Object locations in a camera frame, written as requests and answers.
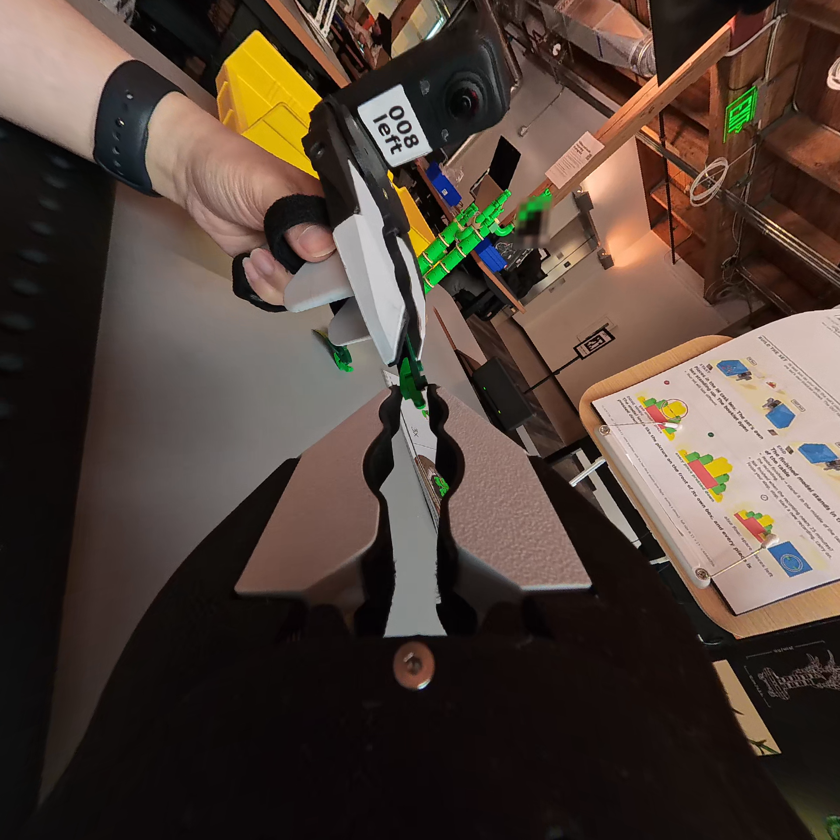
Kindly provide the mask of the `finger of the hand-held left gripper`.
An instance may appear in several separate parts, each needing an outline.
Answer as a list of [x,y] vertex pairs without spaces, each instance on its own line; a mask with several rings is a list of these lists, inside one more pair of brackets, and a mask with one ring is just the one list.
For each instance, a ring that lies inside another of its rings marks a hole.
[[403,301],[404,314],[398,330],[399,343],[392,363],[397,368],[412,350],[420,362],[426,339],[426,301],[423,279],[418,272],[417,260],[403,232],[392,229],[392,267],[397,290]]
[[332,236],[353,296],[332,319],[332,341],[372,340],[381,361],[395,365],[406,337],[407,305],[385,245],[380,208],[351,161],[349,169],[358,208],[335,225]]

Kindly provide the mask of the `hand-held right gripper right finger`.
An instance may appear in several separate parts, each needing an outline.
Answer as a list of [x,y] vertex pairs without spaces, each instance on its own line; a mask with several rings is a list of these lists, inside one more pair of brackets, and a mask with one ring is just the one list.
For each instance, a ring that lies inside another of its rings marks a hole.
[[475,633],[498,604],[588,592],[591,578],[526,450],[444,387],[427,388],[427,407],[446,485],[436,561],[445,633]]

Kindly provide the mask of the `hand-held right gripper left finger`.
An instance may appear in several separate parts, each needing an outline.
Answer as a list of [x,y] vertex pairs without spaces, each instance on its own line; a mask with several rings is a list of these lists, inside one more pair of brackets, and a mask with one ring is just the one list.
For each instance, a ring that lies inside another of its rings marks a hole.
[[385,634],[396,570],[382,487],[402,403],[398,387],[388,387],[302,453],[237,595],[333,606],[354,634]]

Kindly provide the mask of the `green lego leaf assembly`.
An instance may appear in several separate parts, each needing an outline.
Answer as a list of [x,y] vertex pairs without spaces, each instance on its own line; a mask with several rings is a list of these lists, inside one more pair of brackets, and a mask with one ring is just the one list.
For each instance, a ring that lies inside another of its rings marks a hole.
[[398,374],[402,399],[412,403],[419,411],[427,409],[427,378],[423,363],[409,336],[405,336],[394,362]]

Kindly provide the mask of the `person's left forearm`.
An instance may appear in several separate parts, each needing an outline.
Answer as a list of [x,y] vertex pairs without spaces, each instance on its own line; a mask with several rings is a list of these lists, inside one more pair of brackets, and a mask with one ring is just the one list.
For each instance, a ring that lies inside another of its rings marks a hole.
[[132,57],[63,1],[1,2],[1,117],[92,161],[102,90]]

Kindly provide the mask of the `green lego bamboo model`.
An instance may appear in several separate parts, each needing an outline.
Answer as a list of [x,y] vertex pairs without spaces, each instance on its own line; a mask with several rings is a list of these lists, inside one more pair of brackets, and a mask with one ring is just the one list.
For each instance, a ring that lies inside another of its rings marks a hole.
[[482,210],[476,203],[468,205],[416,258],[424,294],[428,294],[479,246],[488,244],[489,236],[505,237],[510,234],[513,224],[501,226],[499,222],[510,196],[511,191],[505,190]]

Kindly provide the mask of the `dark green lego leaf piece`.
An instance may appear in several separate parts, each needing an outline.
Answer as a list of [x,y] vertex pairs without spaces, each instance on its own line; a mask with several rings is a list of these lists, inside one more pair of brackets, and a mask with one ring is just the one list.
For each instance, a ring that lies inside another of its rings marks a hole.
[[339,371],[353,372],[352,355],[346,345],[336,344],[331,341],[326,330],[314,329],[312,332],[320,339]]

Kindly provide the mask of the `lego instruction booklet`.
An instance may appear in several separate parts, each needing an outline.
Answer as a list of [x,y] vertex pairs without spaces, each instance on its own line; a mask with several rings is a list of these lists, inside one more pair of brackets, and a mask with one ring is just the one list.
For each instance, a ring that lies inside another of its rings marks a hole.
[[404,399],[401,406],[401,429],[429,515],[437,531],[443,500],[449,487],[436,468],[437,439],[429,425],[427,408],[418,408],[412,400]]

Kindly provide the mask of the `black lego set box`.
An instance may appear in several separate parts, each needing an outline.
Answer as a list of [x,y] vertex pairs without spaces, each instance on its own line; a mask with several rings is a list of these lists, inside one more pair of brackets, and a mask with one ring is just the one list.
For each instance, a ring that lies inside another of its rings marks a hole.
[[814,838],[839,838],[838,619],[711,652],[751,749]]

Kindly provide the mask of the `person's left hand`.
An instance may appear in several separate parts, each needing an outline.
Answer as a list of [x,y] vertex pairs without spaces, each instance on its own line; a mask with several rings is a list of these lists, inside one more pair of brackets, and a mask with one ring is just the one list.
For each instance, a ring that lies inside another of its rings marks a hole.
[[177,92],[164,97],[150,117],[145,165],[153,189],[185,209],[226,254],[246,254],[245,277],[253,292],[283,305],[291,274],[269,252],[265,215],[284,196],[321,196],[319,182]]

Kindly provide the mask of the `long wooden desk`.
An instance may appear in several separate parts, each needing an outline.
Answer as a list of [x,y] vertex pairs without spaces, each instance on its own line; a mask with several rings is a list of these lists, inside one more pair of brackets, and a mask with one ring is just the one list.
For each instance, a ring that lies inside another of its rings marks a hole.
[[[447,205],[445,199],[441,197],[441,195],[437,192],[436,188],[434,187],[434,184],[431,183],[431,181],[427,177],[426,158],[421,157],[417,159],[413,164],[419,178],[423,181],[427,190],[429,191],[430,196],[435,200],[436,204],[439,206],[443,217],[446,218],[447,224],[451,223],[455,219],[459,210],[453,209],[452,207]],[[516,295],[513,294],[512,290],[509,288],[508,284],[504,281],[504,279],[502,279],[500,274],[491,270],[487,266],[487,264],[485,264],[485,262],[480,258],[480,256],[476,254],[474,250],[470,252],[469,258],[472,260],[473,263],[476,264],[477,269],[480,270],[485,276],[489,288],[493,290],[493,294],[499,300],[507,301],[507,303],[504,304],[505,306],[513,307],[513,310],[516,312],[525,312],[524,305],[516,297]]]

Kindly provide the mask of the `black monitor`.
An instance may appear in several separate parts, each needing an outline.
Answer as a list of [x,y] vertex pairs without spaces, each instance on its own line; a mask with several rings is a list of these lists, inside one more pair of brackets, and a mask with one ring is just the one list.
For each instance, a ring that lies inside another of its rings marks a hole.
[[490,162],[488,176],[501,191],[509,188],[520,159],[521,153],[518,148],[504,136],[500,136]]

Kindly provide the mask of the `black box with green lights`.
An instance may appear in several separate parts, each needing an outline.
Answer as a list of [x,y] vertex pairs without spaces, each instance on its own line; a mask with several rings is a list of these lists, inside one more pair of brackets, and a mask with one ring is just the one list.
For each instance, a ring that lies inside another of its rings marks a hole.
[[491,422],[503,433],[515,432],[532,418],[527,398],[499,358],[489,358],[471,375],[470,381]]

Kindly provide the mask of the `white paper notice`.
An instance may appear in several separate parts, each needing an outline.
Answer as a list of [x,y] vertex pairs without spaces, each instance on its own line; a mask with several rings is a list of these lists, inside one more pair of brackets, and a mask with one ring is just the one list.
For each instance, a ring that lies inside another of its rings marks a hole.
[[589,161],[604,149],[603,143],[591,133],[585,132],[545,172],[545,178],[557,188],[570,182]]

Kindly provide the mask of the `small marker tag sign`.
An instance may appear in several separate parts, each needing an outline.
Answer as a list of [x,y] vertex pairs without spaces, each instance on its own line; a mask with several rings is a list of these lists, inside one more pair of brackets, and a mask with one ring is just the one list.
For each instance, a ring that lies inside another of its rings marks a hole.
[[587,335],[574,346],[575,356],[579,360],[587,359],[614,340],[615,335],[613,331],[609,329],[609,325],[603,325],[596,331]]

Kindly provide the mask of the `laminated instruction sheet on board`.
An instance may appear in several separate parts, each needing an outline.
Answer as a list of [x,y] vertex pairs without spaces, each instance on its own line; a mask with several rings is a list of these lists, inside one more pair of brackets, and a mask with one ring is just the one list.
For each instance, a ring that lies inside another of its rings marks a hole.
[[617,479],[635,510],[640,514],[645,526],[657,541],[670,565],[675,569],[682,583],[688,588],[689,596],[699,609],[722,631],[730,633],[736,639],[766,636],[771,633],[786,632],[798,627],[813,627],[826,623],[839,616],[839,583],[834,582],[818,589],[806,591],[781,602],[766,605],[758,610],[734,615],[715,589],[701,590],[691,582],[690,571],[686,571],[679,561],[674,545],[661,528],[654,510],[637,494],[637,486],[630,480],[626,469],[621,466],[618,457],[609,449],[605,436],[600,432],[604,424],[600,414],[594,409],[593,402],[606,396],[636,386],[646,379],[660,376],[681,364],[694,360],[697,356],[711,352],[730,342],[728,336],[708,335],[689,340],[674,349],[667,350],[648,360],[620,371],[602,381],[594,383],[583,394],[579,404],[579,415],[584,429],[598,448],[612,474]]

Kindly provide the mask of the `yellow plastic bin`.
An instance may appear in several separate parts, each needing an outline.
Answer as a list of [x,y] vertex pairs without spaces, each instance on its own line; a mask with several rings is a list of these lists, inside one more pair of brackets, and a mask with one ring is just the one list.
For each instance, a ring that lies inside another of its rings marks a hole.
[[317,177],[303,150],[320,96],[258,30],[226,58],[216,78],[223,125]]

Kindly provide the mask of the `printed task instruction sheet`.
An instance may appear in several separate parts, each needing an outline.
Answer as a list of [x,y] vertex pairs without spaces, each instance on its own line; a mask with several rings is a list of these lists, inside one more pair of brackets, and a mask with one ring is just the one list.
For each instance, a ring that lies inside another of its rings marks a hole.
[[838,309],[632,377],[598,441],[688,582],[735,616],[837,583]]

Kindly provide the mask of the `green exit sign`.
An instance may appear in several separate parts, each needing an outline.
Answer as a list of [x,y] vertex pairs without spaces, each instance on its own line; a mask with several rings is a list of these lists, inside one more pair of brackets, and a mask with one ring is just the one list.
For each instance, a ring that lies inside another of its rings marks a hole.
[[746,91],[731,100],[723,117],[722,142],[728,142],[732,135],[739,134],[754,119],[758,107],[760,86],[753,84]]

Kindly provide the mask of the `black wrist watch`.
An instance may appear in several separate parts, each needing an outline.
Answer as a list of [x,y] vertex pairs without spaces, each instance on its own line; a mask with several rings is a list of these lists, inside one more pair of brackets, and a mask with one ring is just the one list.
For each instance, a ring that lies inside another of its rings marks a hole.
[[152,114],[172,93],[184,91],[158,71],[131,59],[116,67],[101,92],[93,135],[93,160],[117,181],[158,196],[145,163]]

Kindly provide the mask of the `silver air duct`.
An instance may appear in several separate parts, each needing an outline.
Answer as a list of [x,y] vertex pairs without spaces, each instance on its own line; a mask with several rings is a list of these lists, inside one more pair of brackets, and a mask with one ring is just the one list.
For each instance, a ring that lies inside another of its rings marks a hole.
[[540,7],[547,28],[589,56],[640,77],[656,75],[653,33],[620,3],[557,1]]

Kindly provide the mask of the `wooden post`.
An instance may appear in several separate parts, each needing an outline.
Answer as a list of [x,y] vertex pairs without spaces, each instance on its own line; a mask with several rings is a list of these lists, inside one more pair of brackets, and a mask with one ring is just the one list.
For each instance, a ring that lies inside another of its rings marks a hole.
[[734,17],[730,18],[665,81],[658,82],[655,78],[649,80],[598,129],[594,136],[595,152],[588,160],[575,164],[572,173],[562,175],[558,183],[546,177],[532,190],[530,196],[539,196],[545,190],[549,190],[551,205],[556,206],[571,194],[589,175],[619,151],[625,142],[631,140],[680,93],[718,63],[729,51],[734,21]]

